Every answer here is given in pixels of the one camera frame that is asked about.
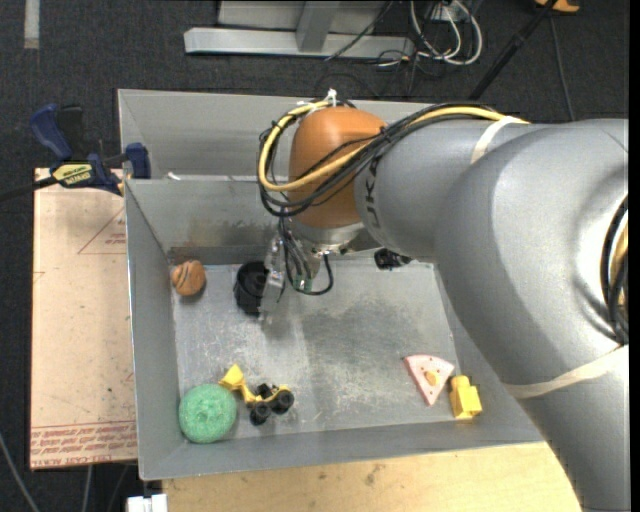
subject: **brown ball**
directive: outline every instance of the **brown ball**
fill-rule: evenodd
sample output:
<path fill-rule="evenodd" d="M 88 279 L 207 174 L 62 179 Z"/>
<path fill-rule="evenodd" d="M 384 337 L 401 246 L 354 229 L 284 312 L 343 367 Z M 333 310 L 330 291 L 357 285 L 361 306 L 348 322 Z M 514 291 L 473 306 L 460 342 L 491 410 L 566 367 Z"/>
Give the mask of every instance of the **brown ball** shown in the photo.
<path fill-rule="evenodd" d="M 171 272 L 171 282 L 180 295 L 195 295 L 206 281 L 206 272 L 198 260 L 185 261 Z"/>

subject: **black object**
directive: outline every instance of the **black object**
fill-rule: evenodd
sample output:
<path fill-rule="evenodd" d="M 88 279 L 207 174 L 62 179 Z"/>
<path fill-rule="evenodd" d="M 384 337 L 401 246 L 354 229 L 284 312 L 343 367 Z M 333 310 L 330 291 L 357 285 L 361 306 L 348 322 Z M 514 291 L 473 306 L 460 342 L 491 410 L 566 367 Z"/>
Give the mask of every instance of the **black object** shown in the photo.
<path fill-rule="evenodd" d="M 66 139 L 71 148 L 72 160 L 82 160 L 89 153 L 92 153 L 97 142 L 88 142 L 84 138 L 84 122 L 82 120 L 82 107 L 79 105 L 68 105 L 55 112 L 55 120 L 62 136 Z"/>
<path fill-rule="evenodd" d="M 380 270 L 393 270 L 411 262 L 408 256 L 401 256 L 389 249 L 380 249 L 373 255 L 377 267 Z"/>
<path fill-rule="evenodd" d="M 553 8 L 557 1 L 558 0 L 547 0 L 547 3 L 544 4 L 538 14 L 536 14 L 536 16 L 534 16 L 534 18 L 523 29 L 519 30 L 511 37 L 511 41 L 507 47 L 502 50 L 502 53 L 493 63 L 493 66 L 489 68 L 489 71 L 487 71 L 480 82 L 478 82 L 478 85 L 473 89 L 473 92 L 469 96 L 470 100 L 480 99 L 482 93 L 491 85 L 491 82 L 493 82 L 496 76 L 498 76 L 498 73 L 500 73 L 502 68 L 507 65 L 518 49 L 527 42 L 527 39 L 531 37 L 531 34 L 533 34 L 538 25 L 540 25 L 542 18 L 546 16 L 547 12 Z"/>
<path fill-rule="evenodd" d="M 256 389 L 256 395 L 261 396 L 265 400 L 273 395 L 273 391 L 268 384 L 260 384 L 258 389 Z"/>
<path fill-rule="evenodd" d="M 260 314 L 260 302 L 266 283 L 267 269 L 261 261 L 242 265 L 233 286 L 233 294 L 240 309 L 249 315 Z"/>
<path fill-rule="evenodd" d="M 257 402 L 249 413 L 251 424 L 255 426 L 262 425 L 269 416 L 271 416 L 271 408 L 266 402 Z"/>
<path fill-rule="evenodd" d="M 275 414 L 284 414 L 293 405 L 294 397 L 291 391 L 280 391 L 278 397 L 275 399 L 275 403 L 272 406 L 272 411 Z"/>
<path fill-rule="evenodd" d="M 624 345 L 629 343 L 629 249 L 623 255 L 622 265 L 613 282 L 609 279 L 609 270 L 612 253 L 615 250 L 613 246 L 614 238 L 628 212 L 629 197 L 627 196 L 611 220 L 600 257 L 600 280 L 604 302 L 609 314 L 609 322 L 616 334 L 616 338 Z M 620 305 L 620 296 L 623 293 L 625 303 Z"/>

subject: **white tape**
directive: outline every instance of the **white tape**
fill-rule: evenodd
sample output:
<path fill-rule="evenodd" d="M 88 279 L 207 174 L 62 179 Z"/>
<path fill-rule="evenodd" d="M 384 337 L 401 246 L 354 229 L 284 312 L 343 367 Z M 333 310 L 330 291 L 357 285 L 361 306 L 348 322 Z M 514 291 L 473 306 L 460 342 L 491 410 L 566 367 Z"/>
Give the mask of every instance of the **white tape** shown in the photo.
<path fill-rule="evenodd" d="M 335 107 L 337 98 L 338 98 L 338 93 L 336 92 L 336 90 L 335 89 L 329 89 L 329 92 L 327 93 L 327 96 L 322 101 L 331 100 L 331 103 L 332 103 L 333 107 Z"/>
<path fill-rule="evenodd" d="M 629 361 L 629 345 L 616 348 L 611 352 L 606 353 L 602 357 L 599 357 L 595 361 L 587 363 L 575 370 L 571 370 L 559 377 L 556 377 L 549 382 L 540 382 L 538 384 L 505 384 L 504 387 L 509 394 L 516 400 L 522 400 L 525 398 L 533 398 L 536 396 L 546 395 L 552 391 L 566 388 L 583 382 L 585 380 L 597 379 L 602 377 L 609 371 L 618 367 L 624 361 Z"/>
<path fill-rule="evenodd" d="M 518 119 L 517 117 L 504 116 L 500 121 L 496 121 L 489 125 L 489 127 L 484 131 L 482 136 L 476 142 L 476 147 L 473 148 L 473 153 L 471 154 L 471 163 L 475 164 L 478 159 L 483 156 L 487 152 L 487 148 L 489 144 L 503 127 L 511 123 L 518 124 L 529 124 L 527 121 L 523 121 L 522 119 Z"/>
<path fill-rule="evenodd" d="M 309 114 L 313 114 L 316 110 L 318 110 L 318 107 L 316 106 L 315 103 L 312 103 L 311 101 L 298 101 L 296 103 L 296 105 L 298 106 L 303 106 L 303 105 L 309 105 L 311 108 L 309 109 L 309 112 L 307 112 L 303 117 L 308 116 Z"/>
<path fill-rule="evenodd" d="M 40 0 L 26 0 L 24 8 L 24 47 L 40 49 Z"/>

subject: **gray floor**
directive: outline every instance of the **gray floor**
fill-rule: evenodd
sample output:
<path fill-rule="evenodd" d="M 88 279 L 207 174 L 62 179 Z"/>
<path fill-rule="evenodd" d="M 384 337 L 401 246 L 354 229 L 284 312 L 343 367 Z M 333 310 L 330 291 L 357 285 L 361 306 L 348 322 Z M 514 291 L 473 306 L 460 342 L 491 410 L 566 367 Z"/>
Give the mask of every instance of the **gray floor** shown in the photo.
<path fill-rule="evenodd" d="M 558 49 L 575 119 L 628 116 L 628 0 L 582 2 L 577 16 L 555 17 Z M 405 30 L 399 2 L 380 32 Z M 119 148 L 118 88 L 212 91 L 312 97 L 329 87 L 343 97 L 396 101 L 461 100 L 469 96 L 500 50 L 534 14 L 531 0 L 485 0 L 478 14 L 486 48 L 473 66 L 435 76 L 381 73 L 370 64 L 336 59 L 186 56 L 182 35 L 214 20 L 209 1 L 42 1 L 40 49 L 24 49 L 25 2 L 0 3 L 0 190 L 30 183 L 30 170 L 52 155 L 29 131 L 29 116 L 46 103 L 79 104 L 88 138 L 106 154 Z M 558 71 L 549 20 L 544 20 L 482 99 L 531 121 L 571 119 Z M 0 432 L 40 510 L 80 510 L 85 470 L 31 473 L 26 469 L 33 201 L 0 204 Z M 122 466 L 98 466 L 89 510 L 105 510 Z M 122 493 L 139 489 L 135 471 Z M 0 510 L 29 510 L 0 458 Z"/>

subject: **green ball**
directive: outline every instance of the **green ball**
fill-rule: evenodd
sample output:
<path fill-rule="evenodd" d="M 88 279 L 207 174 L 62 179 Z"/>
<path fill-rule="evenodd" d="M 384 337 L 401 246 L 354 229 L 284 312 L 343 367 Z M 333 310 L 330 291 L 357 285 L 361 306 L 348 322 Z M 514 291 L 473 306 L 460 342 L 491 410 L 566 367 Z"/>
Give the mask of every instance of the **green ball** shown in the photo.
<path fill-rule="evenodd" d="M 190 389 L 180 401 L 180 428 L 193 443 L 213 443 L 225 435 L 236 420 L 233 394 L 218 384 Z"/>

